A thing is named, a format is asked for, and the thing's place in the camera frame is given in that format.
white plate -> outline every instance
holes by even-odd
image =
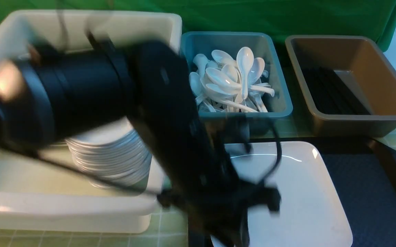
[[[93,168],[106,168],[106,167],[129,167],[134,166],[136,163],[143,161],[143,159],[148,155],[148,150],[142,150],[137,155],[133,157],[123,156],[115,158],[113,160],[104,160],[101,162],[96,161],[86,161],[74,157],[83,166],[93,167]]]
[[[147,149],[142,149],[138,153],[123,153],[118,156],[111,157],[103,157],[103,158],[86,158],[80,157],[77,154],[73,153],[73,156],[76,160],[81,161],[87,166],[93,167],[106,167],[106,166],[114,166],[119,164],[127,164],[131,165],[138,161],[139,157],[146,157],[148,153]]]
[[[82,150],[75,150],[72,147],[70,147],[71,153],[79,156],[80,158],[87,158],[87,159],[98,159],[102,160],[105,158],[112,158],[115,156],[120,156],[120,155],[127,155],[127,156],[135,156],[137,153],[141,152],[142,150],[146,149],[146,146],[143,144],[143,142],[139,141],[136,144],[134,144],[133,147],[130,147],[128,149],[122,149],[122,150],[112,150],[112,151],[104,151],[104,152],[90,152],[90,151],[85,151]]]
[[[232,162],[240,177],[257,182],[273,164],[276,145],[252,146],[251,155],[233,157]],[[282,196],[280,214],[270,214],[265,206],[248,211],[250,247],[350,247],[349,222],[317,149],[306,142],[284,142],[282,148],[281,165],[267,180]]]
[[[127,118],[103,125],[99,128],[87,131],[72,137],[75,142],[87,145],[102,146],[123,138],[134,130]]]
[[[65,142],[68,146],[73,147],[74,149],[78,150],[90,150],[93,152],[100,152],[102,150],[110,150],[111,148],[121,148],[127,144],[133,144],[133,142],[138,141],[140,138],[136,131],[132,131],[131,133],[127,134],[126,136],[122,136],[117,140],[112,140],[112,142],[106,143],[104,145],[94,145],[94,144],[86,144],[77,142],[73,138],[65,139]]]

white plastic spoon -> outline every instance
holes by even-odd
[[[245,104],[246,104],[248,107],[252,108],[252,109],[255,109],[255,110],[257,109],[257,108],[256,108],[256,105],[253,103],[253,101],[250,100],[249,97],[245,100]]]
[[[206,84],[206,87],[207,87],[207,90],[210,90],[209,94],[212,94],[215,97],[227,99],[227,98],[230,98],[230,97],[234,97],[236,95],[236,94],[231,94],[231,93],[228,93],[228,92],[222,90],[216,84],[208,83],[208,84]]]
[[[263,86],[263,87],[268,87],[269,89],[271,88],[271,85],[268,83],[259,83],[259,84],[254,84],[255,86]]]
[[[215,62],[221,65],[230,64],[234,67],[237,67],[236,61],[225,51],[213,50],[212,58],[215,60]]]
[[[231,80],[228,75],[226,75],[220,70],[214,68],[207,68],[206,75],[213,83],[220,86],[225,91],[228,92],[237,91],[241,87],[239,83],[236,83],[233,80]]]
[[[190,72],[189,84],[190,84],[190,88],[192,89],[192,92],[193,92],[193,94],[195,94],[195,96],[199,96],[201,94],[201,83],[199,80],[200,80],[200,77],[197,73]]]
[[[209,95],[209,97],[212,100],[214,100],[214,101],[216,101],[218,103],[222,103],[222,104],[225,104],[227,106],[233,106],[234,108],[240,108],[240,109],[243,109],[243,110],[245,110],[246,112],[249,112],[249,113],[257,113],[258,112],[255,109],[252,109],[252,108],[250,108],[248,106],[245,106],[245,105],[236,104],[236,103],[234,103],[234,102],[232,102],[230,100],[221,99],[221,98],[218,98],[218,97],[213,97],[212,95]]]
[[[221,70],[224,74],[226,74],[232,81],[238,82],[239,78],[237,77],[237,69],[231,65],[226,64]]]
[[[209,79],[215,83],[216,85],[220,86],[221,89],[223,89],[226,92],[233,92],[236,90],[241,89],[242,86],[239,83],[235,83],[232,81],[226,74],[224,74],[222,71],[219,71],[214,68],[207,68],[206,69],[206,75],[209,77]],[[261,91],[265,92],[267,94],[271,94],[272,96],[275,95],[274,89],[269,89],[268,87],[263,87],[263,86],[256,86],[256,85],[251,85],[250,87],[247,86],[247,90],[251,89],[253,91]]]
[[[267,113],[268,112],[267,108],[265,107],[264,102],[262,101],[260,93],[258,93],[258,92],[250,92],[250,97],[256,103],[256,106],[259,109],[259,112],[261,112],[261,113]]]
[[[217,64],[215,61],[211,60],[211,61],[209,61],[209,62],[206,64],[206,69],[207,69],[207,68],[215,68],[215,69],[218,69],[219,67],[218,67],[218,64]]]
[[[247,82],[248,85],[253,85],[262,75],[265,69],[265,61],[262,58],[255,58],[253,66],[248,73]]]
[[[250,69],[253,66],[254,55],[250,48],[243,47],[239,50],[236,55],[236,63],[241,73],[241,95],[242,99],[246,99],[248,97],[248,74],[250,73]]]
[[[205,73],[205,70],[206,70],[206,65],[209,62],[209,60],[207,59],[206,55],[201,54],[201,53],[197,54],[194,57],[193,62],[198,67],[199,76],[201,78],[204,77],[204,73]]]
[[[203,100],[202,103],[207,107],[207,109],[209,109],[209,111],[210,111],[211,113],[217,112],[217,111],[215,110],[215,108],[213,107],[213,105],[212,105],[209,101],[207,101],[206,99]]]
[[[221,71],[224,72],[232,81],[239,83],[240,75],[239,75],[238,70],[233,65],[226,64],[223,66]],[[236,98],[234,99],[234,102],[238,103],[238,104],[242,104],[242,101],[243,101],[243,99],[241,96],[241,92],[239,92],[237,94]],[[234,111],[235,111],[235,109],[233,107],[230,106],[228,108],[228,112],[234,112]]]
[[[268,72],[267,70],[264,70],[264,72],[262,72],[262,75],[263,75],[265,78],[268,78],[268,77],[270,76],[270,74],[269,74],[269,72]]]

green cloth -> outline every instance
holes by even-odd
[[[59,1],[0,0],[0,22],[12,11],[54,9]],[[66,9],[108,9],[107,0],[61,1]],[[387,50],[396,27],[396,0],[114,0],[114,5],[115,10],[179,14],[184,32],[266,33],[280,55],[292,34],[361,35]]]

